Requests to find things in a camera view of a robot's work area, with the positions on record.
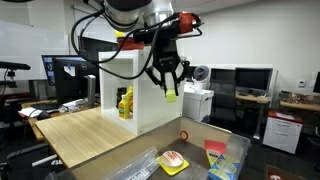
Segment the clear plastic container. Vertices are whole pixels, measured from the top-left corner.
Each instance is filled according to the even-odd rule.
[[[124,164],[153,147],[156,147],[159,155],[168,150],[177,151],[190,165],[172,177],[162,168],[158,168],[149,179],[207,179],[210,165],[204,149],[204,140],[225,143],[225,154],[240,160],[239,168],[235,173],[235,179],[238,179],[250,140],[232,134],[230,131],[183,117],[57,175],[48,176],[47,179],[105,179]]]

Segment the office chair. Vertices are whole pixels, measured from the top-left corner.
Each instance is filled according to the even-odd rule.
[[[214,80],[210,84],[214,91],[210,123],[226,129],[233,129],[236,123],[235,81]]]
[[[9,127],[5,128],[5,135],[0,141],[0,147],[14,133],[14,122],[22,120],[18,111],[21,110],[21,103],[29,99],[30,93],[5,94],[0,97],[0,122],[9,124]]]

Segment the yellow bottle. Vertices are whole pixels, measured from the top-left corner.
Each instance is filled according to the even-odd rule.
[[[133,86],[132,85],[130,85],[126,96],[127,96],[127,102],[129,103],[129,109],[131,112],[133,112]]]
[[[121,96],[122,100],[119,102],[119,118],[128,119],[130,117],[129,103],[126,95]]]

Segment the white shelf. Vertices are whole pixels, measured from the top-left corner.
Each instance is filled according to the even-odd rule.
[[[136,75],[144,66],[149,50],[121,51],[113,63],[102,66],[123,76]],[[99,53],[99,59],[111,57],[114,52]],[[116,108],[117,88],[133,85],[133,113],[124,120],[118,117]],[[182,114],[183,88],[179,88],[177,102],[167,103],[164,91],[153,84],[147,74],[138,79],[123,80],[100,71],[101,111],[109,119],[135,135],[146,133]]]

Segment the computer monitor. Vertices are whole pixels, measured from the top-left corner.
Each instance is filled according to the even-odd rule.
[[[74,55],[42,55],[42,62],[44,66],[44,70],[47,75],[48,83],[50,86],[55,86],[55,80],[54,80],[54,73],[53,73],[53,65],[52,61],[53,58],[56,57],[63,57],[63,58],[74,58],[74,57],[79,57],[79,56],[74,56]]]
[[[196,66],[189,66],[189,68],[187,69],[185,78],[187,82],[193,82],[192,77],[193,77],[193,72],[196,69]]]
[[[314,84],[313,92],[320,93],[320,72],[318,72],[318,76],[316,79],[316,83]]]
[[[88,75],[96,76],[96,93],[100,91],[99,69],[80,57],[53,58],[53,73],[58,104],[87,97]]]
[[[272,68],[236,68],[237,89],[266,93],[272,76]]]
[[[233,69],[215,69],[211,68],[210,82],[214,80],[234,81],[236,71]]]
[[[117,51],[118,44],[88,37],[82,37],[80,44],[86,55],[92,60],[99,60],[99,52]]]

